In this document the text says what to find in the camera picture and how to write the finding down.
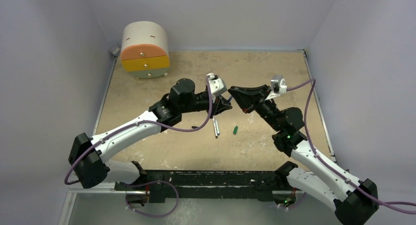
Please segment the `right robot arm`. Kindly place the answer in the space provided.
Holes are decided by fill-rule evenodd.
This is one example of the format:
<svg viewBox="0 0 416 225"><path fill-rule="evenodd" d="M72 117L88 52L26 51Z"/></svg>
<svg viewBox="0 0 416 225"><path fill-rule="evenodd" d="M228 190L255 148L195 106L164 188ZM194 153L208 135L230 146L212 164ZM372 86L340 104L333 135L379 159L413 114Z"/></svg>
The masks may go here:
<svg viewBox="0 0 416 225"><path fill-rule="evenodd" d="M246 114L256 111L276 134L275 147L309 169L303 171L293 162L286 162L277 171L275 182L281 189L300 189L331 208L343 225L363 225L379 206L366 193L377 197L377 186L364 181L322 154L300 130L305 126L302 111L297 107L279 110L273 98L285 93L287 86L274 84L256 88L232 86L229 93Z"/></svg>

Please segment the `white marker blue tip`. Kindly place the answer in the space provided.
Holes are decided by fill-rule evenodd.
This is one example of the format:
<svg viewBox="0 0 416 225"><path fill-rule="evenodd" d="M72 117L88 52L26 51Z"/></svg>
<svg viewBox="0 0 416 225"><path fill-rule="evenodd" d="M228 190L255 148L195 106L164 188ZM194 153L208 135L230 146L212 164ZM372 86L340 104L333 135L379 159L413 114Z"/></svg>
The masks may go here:
<svg viewBox="0 0 416 225"><path fill-rule="evenodd" d="M219 129L219 124L218 124L217 119L214 120L214 125L215 125L215 128L216 128L216 134L217 134L217 136L219 136L220 135L220 129Z"/></svg>

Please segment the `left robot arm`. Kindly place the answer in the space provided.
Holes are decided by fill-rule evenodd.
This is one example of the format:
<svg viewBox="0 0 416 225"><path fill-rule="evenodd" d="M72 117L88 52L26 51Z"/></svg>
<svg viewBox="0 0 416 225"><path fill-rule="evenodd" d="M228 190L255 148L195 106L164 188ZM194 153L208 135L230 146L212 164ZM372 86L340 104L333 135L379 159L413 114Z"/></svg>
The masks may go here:
<svg viewBox="0 0 416 225"><path fill-rule="evenodd" d="M108 176L114 181L128 184L134 190L146 185L145 172L138 163L114 162L111 158L132 144L170 129L178 132L195 132L202 129L211 118L232 107L222 95L227 91L225 82L210 73L205 77L206 89L195 93L195 83L188 78L179 79L168 94L135 119L102 134L88 136L81 133L74 138L68 157L71 165L64 183L80 183L84 189L93 188ZM182 129L184 113L206 111L207 117L196 128Z"/></svg>

